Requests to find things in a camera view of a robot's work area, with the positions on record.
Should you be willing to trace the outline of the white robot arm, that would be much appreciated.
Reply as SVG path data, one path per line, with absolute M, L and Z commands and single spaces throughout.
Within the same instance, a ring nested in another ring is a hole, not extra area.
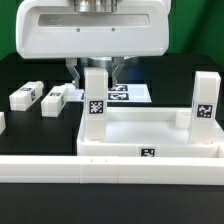
M 130 56 L 160 56 L 169 46 L 171 0 L 24 0 L 16 50 L 25 59 L 112 57 L 113 76 Z

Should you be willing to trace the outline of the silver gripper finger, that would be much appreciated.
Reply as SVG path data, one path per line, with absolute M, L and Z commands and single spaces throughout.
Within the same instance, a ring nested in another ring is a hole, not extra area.
M 80 87 L 80 75 L 76 69 L 76 66 L 77 66 L 76 58 L 67 58 L 66 59 L 66 67 L 73 77 L 72 83 L 75 86 L 75 88 L 78 89 Z
M 112 86 L 117 84 L 117 76 L 121 72 L 124 66 L 124 58 L 123 57 L 113 57 L 112 58 L 113 66 L 112 66 Z

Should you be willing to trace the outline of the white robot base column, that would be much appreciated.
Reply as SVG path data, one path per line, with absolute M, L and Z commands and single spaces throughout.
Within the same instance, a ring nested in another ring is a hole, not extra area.
M 126 57 L 88 57 L 81 58 L 79 63 L 85 67 L 112 68 L 118 65 L 137 63 L 138 58 L 133 56 Z

